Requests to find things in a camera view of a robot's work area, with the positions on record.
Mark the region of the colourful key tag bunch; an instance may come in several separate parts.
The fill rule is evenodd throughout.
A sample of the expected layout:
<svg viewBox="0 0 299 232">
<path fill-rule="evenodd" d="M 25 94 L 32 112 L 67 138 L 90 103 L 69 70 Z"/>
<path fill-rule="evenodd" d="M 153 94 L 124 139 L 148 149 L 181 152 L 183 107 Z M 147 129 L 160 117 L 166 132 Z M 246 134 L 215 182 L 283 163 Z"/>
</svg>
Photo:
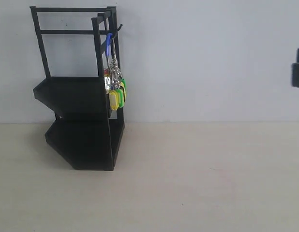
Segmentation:
<svg viewBox="0 0 299 232">
<path fill-rule="evenodd" d="M 107 68 L 104 69 L 105 88 L 109 96 L 109 105 L 112 111 L 123 108 L 126 103 L 126 82 L 119 68 L 116 57 L 115 41 L 112 33 L 106 36 L 105 58 Z"/>
</svg>

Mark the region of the black metal shelf rack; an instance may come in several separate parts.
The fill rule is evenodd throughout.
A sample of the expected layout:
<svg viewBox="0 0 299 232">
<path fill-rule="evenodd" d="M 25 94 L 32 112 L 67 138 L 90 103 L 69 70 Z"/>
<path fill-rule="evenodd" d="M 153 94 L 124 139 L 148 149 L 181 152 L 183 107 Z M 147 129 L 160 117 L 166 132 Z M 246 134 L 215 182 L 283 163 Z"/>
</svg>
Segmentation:
<svg viewBox="0 0 299 232">
<path fill-rule="evenodd" d="M 125 128 L 123 109 L 116 111 L 113 97 L 105 88 L 103 53 L 119 57 L 117 9 L 31 7 L 31 15 L 41 53 L 45 79 L 34 89 L 34 97 L 55 113 L 55 121 L 45 133 L 46 142 L 76 170 L 112 171 Z M 38 13 L 96 13 L 90 30 L 41 29 Z M 43 35 L 91 35 L 94 38 L 96 77 L 60 77 L 50 73 Z"/>
</svg>

